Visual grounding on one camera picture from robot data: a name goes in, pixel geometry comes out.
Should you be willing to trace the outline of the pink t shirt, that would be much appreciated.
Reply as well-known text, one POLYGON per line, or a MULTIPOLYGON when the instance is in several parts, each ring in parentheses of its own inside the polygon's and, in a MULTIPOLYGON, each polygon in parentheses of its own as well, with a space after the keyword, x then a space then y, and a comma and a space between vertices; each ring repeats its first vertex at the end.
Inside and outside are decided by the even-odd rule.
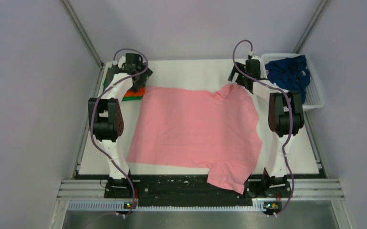
POLYGON ((251 96, 236 84, 215 92, 149 86, 127 159, 207 168, 209 184, 241 194, 262 147, 258 120, 251 96))

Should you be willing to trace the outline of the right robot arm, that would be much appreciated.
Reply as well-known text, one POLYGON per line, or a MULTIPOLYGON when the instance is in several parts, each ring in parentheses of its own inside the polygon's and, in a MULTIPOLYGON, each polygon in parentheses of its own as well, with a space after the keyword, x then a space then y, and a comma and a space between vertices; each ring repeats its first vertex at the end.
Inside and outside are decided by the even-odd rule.
POLYGON ((304 126, 304 112, 298 91, 286 91, 268 80, 251 75, 260 64, 259 60, 252 58, 244 64, 234 61, 228 80, 232 81, 236 74, 237 84, 268 103, 267 121, 273 133, 271 152, 255 195, 277 198, 284 192, 292 191, 288 180, 294 180, 294 174, 288 156, 292 137, 304 126))

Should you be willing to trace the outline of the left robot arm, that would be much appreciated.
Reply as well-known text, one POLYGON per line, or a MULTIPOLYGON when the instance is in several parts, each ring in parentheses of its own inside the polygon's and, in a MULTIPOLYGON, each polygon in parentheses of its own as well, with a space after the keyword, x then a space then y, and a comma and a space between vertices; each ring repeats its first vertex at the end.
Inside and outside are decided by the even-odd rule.
POLYGON ((122 197, 132 195, 134 184, 129 178, 125 156, 117 145, 124 131, 121 102, 142 99, 152 73, 143 55, 126 53, 110 63, 104 74, 102 92, 88 100, 91 140, 109 164, 107 187, 115 187, 122 197))

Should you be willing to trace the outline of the orange folded t shirt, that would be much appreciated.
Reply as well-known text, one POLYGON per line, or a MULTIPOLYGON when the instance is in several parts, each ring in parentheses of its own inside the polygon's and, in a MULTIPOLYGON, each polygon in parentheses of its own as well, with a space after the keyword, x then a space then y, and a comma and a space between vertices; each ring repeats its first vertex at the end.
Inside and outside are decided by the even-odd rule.
POLYGON ((128 90, 124 95, 124 99, 134 99, 134 98, 142 98, 145 94, 145 87, 139 88, 137 91, 133 91, 132 89, 128 90))

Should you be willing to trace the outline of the green folded t shirt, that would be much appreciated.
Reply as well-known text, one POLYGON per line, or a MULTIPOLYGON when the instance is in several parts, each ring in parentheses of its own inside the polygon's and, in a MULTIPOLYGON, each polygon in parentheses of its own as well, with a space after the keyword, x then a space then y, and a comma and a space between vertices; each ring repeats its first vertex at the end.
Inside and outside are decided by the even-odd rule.
POLYGON ((131 75, 122 73, 119 69, 116 69, 115 66, 110 67, 105 74, 101 99, 115 98, 120 102, 142 99, 124 99, 126 92, 133 86, 131 78, 131 75))

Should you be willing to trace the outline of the blue t shirt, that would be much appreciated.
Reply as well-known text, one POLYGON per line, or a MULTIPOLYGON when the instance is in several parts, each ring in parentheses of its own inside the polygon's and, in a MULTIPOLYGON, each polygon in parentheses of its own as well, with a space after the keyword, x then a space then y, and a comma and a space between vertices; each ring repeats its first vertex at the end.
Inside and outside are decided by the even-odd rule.
POLYGON ((265 65, 265 69, 271 83, 288 91, 299 92, 302 103, 306 101, 306 89, 311 82, 311 73, 304 55, 270 61, 265 65))

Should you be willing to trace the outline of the white plastic basket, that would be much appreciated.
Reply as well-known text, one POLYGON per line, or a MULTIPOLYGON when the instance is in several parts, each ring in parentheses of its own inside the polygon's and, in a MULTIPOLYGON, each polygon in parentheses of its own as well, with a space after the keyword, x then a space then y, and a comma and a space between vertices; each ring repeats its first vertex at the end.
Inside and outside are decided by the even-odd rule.
MULTIPOLYGON (((293 58, 302 54, 299 53, 266 53, 261 56, 262 66, 264 67, 263 75, 267 78, 268 71, 265 69, 265 65, 270 61, 276 61, 284 58, 293 58)), ((306 89, 306 101, 303 103, 303 109, 305 111, 322 108, 325 104, 323 88, 320 77, 314 67, 314 64, 308 56, 304 55, 307 59, 307 68, 311 73, 311 82, 306 89)))

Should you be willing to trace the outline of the left aluminium frame post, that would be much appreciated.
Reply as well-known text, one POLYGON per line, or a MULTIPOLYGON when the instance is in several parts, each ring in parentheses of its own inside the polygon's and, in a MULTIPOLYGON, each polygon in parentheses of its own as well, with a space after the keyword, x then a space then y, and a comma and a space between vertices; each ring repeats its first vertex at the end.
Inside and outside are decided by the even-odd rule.
POLYGON ((75 26, 78 31, 80 38, 82 39, 84 45, 86 46, 88 52, 91 57, 94 59, 94 62, 99 66, 103 66, 103 61, 99 57, 98 52, 96 51, 91 39, 89 38, 84 26, 82 25, 76 11, 74 10, 72 3, 69 0, 60 0, 60 3, 63 5, 66 13, 68 14, 71 22, 75 26))

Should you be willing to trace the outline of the aluminium frame post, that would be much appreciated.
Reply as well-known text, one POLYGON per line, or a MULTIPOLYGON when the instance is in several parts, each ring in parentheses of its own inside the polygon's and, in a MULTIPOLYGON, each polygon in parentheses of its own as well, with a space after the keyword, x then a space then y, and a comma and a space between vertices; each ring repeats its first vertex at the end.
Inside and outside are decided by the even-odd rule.
POLYGON ((60 0, 60 3, 63 5, 66 13, 68 14, 71 22, 75 26, 78 31, 80 38, 82 39, 84 45, 86 46, 88 52, 91 57, 94 59, 94 62, 99 66, 103 66, 103 61, 99 57, 98 52, 96 51, 91 39, 89 38, 84 26, 82 25, 76 11, 74 10, 72 3, 69 0, 60 0))
POLYGON ((293 48, 293 53, 299 53, 301 49, 304 47, 315 25, 318 23, 319 19, 321 18, 322 14, 324 13, 324 11, 326 10, 326 8, 328 7, 330 3, 331 3, 331 0, 321 0, 319 2, 308 24, 306 25, 301 37, 299 38, 296 46, 293 48))

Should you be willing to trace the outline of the right aluminium frame post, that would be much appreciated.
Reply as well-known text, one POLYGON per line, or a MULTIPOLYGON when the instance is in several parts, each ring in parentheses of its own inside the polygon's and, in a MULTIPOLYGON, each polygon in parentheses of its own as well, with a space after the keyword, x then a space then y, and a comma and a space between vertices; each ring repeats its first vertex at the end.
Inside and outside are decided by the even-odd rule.
POLYGON ((330 3, 331 3, 331 0, 321 0, 319 2, 308 24, 306 25, 301 37, 299 38, 296 46, 293 48, 293 53, 299 53, 301 49, 304 47, 315 25, 318 23, 319 19, 321 18, 322 14, 324 13, 324 11, 326 10, 326 8, 328 7, 330 3))

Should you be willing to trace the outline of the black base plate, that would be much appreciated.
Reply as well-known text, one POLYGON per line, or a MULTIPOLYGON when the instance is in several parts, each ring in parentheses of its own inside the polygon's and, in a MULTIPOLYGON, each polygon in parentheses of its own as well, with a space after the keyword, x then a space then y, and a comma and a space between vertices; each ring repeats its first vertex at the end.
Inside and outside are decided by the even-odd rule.
POLYGON ((134 197, 139 207, 250 207, 256 198, 284 200, 290 196, 290 179, 251 175, 237 193, 207 182, 207 175, 132 175, 132 183, 108 179, 105 198, 134 197))

